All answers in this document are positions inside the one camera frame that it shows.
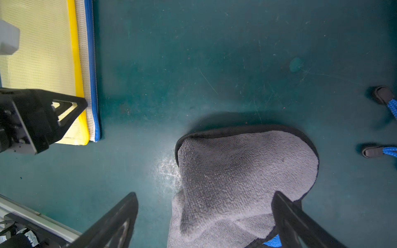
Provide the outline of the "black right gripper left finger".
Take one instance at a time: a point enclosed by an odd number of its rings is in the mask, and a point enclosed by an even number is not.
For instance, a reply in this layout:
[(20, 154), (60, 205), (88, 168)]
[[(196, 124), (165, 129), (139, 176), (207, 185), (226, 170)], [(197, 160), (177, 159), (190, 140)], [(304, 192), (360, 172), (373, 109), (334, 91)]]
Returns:
[(131, 192), (69, 247), (128, 248), (133, 235), (138, 210), (138, 199), (136, 194)]

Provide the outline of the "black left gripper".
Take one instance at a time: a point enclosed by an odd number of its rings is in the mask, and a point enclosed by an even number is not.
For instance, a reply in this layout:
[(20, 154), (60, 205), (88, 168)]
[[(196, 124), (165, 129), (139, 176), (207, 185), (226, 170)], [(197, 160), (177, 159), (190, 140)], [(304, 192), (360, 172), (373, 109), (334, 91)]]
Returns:
[(36, 155), (50, 144), (85, 144), (87, 101), (82, 97), (1, 88), (1, 152)]

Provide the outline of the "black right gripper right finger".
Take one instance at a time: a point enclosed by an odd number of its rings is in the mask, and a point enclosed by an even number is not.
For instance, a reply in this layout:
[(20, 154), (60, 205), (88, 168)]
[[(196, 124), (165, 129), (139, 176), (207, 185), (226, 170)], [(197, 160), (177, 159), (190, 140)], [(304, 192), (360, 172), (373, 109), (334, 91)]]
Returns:
[(276, 228), (284, 248), (344, 248), (345, 245), (324, 230), (282, 192), (271, 203)]

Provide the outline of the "yellow mesh document bag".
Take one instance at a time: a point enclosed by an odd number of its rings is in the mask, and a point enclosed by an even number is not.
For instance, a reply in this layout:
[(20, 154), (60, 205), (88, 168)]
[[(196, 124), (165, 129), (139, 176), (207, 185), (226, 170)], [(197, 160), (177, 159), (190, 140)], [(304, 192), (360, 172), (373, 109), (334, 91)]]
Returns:
[(1, 20), (20, 30), (1, 56), (1, 86), (84, 97), (75, 1), (1, 1)]

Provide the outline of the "grey blue microfibre cloth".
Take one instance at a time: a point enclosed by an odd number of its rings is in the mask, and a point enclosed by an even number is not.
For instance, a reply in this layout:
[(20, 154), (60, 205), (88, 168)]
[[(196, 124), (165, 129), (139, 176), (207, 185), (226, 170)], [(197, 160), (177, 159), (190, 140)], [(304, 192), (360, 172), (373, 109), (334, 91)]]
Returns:
[(319, 167), (312, 141), (283, 125), (191, 133), (177, 142), (175, 159), (182, 185), (172, 201), (170, 248), (245, 248), (272, 239), (275, 192), (301, 201)]

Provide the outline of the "blue zipper document bag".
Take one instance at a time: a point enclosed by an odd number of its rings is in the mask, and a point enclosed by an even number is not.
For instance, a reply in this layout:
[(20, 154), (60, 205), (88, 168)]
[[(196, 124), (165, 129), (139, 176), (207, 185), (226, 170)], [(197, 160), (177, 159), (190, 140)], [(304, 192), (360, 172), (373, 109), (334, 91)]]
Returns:
[(397, 100), (392, 90), (386, 86), (378, 86), (373, 92), (372, 96), (378, 104), (385, 105), (397, 118)]

